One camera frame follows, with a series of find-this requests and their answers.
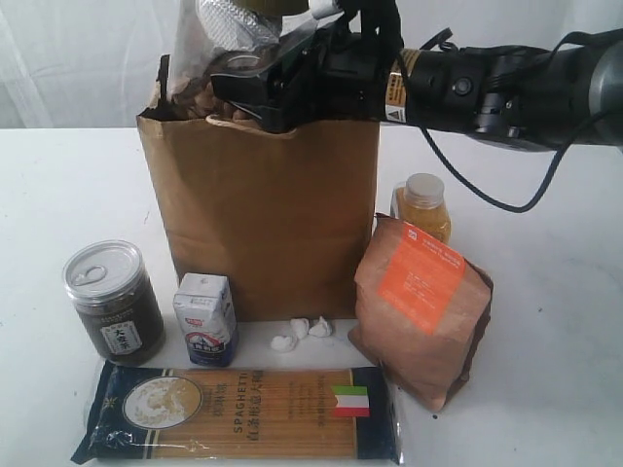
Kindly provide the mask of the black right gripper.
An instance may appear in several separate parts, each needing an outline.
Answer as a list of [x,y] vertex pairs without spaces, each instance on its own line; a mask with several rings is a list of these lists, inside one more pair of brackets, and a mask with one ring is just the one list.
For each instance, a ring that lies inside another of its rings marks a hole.
[[210,75],[214,95],[267,132],[321,120],[380,121],[389,70],[404,42],[398,26],[310,21],[257,50],[254,70]]

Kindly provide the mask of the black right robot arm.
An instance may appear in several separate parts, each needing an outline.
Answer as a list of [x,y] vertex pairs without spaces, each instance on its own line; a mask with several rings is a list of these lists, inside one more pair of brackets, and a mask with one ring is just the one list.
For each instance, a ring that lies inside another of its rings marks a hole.
[[440,33],[407,49],[397,32],[339,23],[209,72],[214,94],[270,133],[320,120],[452,132],[528,152],[622,142],[622,33],[572,32],[552,51],[459,48]]

